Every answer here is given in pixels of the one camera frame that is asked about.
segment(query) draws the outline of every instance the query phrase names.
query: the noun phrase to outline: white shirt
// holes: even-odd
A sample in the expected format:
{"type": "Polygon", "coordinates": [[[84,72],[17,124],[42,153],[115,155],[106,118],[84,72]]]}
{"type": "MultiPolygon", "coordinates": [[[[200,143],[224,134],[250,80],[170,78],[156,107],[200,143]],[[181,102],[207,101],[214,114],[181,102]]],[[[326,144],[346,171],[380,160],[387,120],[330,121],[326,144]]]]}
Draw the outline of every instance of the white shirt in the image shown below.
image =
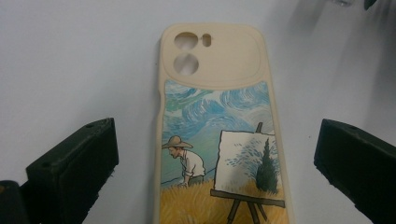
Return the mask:
{"type": "Polygon", "coordinates": [[[183,156],[180,158],[181,165],[183,166],[183,176],[199,176],[205,175],[204,162],[197,154],[184,150],[183,156]]]}

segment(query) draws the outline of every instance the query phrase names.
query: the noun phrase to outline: painting print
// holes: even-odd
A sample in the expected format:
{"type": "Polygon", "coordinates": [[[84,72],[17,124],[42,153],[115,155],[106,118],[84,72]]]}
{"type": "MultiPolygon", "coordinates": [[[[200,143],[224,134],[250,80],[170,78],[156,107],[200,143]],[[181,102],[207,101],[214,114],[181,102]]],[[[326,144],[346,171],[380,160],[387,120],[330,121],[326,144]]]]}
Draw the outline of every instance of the painting print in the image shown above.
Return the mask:
{"type": "Polygon", "coordinates": [[[265,82],[166,81],[162,141],[161,223],[289,223],[265,82]]]}

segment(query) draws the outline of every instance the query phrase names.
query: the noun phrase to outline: straw hat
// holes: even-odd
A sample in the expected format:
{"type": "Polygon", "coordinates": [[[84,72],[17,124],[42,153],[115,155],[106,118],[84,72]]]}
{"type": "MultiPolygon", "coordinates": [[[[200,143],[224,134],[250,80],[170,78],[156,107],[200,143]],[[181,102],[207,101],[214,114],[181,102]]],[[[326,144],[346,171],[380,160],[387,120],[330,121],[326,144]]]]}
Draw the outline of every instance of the straw hat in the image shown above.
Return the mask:
{"type": "Polygon", "coordinates": [[[181,141],[181,138],[177,135],[172,136],[171,138],[169,138],[168,143],[163,145],[163,149],[164,148],[169,148],[169,147],[192,147],[192,145],[181,141]]]}

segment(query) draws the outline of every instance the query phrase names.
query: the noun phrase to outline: cypress tree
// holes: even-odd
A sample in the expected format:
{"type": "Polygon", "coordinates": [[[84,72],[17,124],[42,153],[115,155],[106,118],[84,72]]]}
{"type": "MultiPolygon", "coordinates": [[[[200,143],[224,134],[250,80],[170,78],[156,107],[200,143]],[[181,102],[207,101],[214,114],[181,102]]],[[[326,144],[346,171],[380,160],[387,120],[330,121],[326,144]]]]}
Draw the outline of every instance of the cypress tree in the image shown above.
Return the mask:
{"type": "Polygon", "coordinates": [[[256,174],[256,187],[263,191],[277,193],[277,176],[273,161],[270,158],[269,138],[265,142],[264,155],[262,156],[262,164],[259,165],[256,174]]]}

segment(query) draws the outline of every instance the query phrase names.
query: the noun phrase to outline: wooden easel legs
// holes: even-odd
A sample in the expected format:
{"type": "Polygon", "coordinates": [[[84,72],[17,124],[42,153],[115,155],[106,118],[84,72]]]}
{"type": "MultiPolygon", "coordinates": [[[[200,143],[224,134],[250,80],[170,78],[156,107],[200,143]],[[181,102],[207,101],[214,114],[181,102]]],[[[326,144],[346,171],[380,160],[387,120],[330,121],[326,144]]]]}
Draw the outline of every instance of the wooden easel legs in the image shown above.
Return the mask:
{"type": "Polygon", "coordinates": [[[236,210],[238,209],[241,200],[234,199],[233,200],[233,207],[231,208],[230,214],[228,215],[228,222],[227,224],[232,224],[233,219],[235,218],[236,210]]]}
{"type": "MultiPolygon", "coordinates": [[[[241,200],[237,200],[237,199],[233,200],[233,207],[231,208],[230,214],[228,215],[227,224],[232,224],[233,223],[233,219],[235,218],[236,210],[238,210],[238,207],[239,207],[240,203],[241,203],[241,200]]],[[[251,217],[253,218],[253,223],[254,224],[260,224],[260,220],[259,220],[259,216],[257,214],[257,210],[256,210],[255,204],[257,204],[257,206],[259,207],[260,213],[264,217],[265,222],[267,222],[268,221],[268,217],[267,217],[267,215],[265,215],[265,212],[264,212],[264,209],[262,208],[262,205],[258,204],[258,203],[249,203],[249,202],[247,202],[248,209],[250,210],[251,217]]]]}

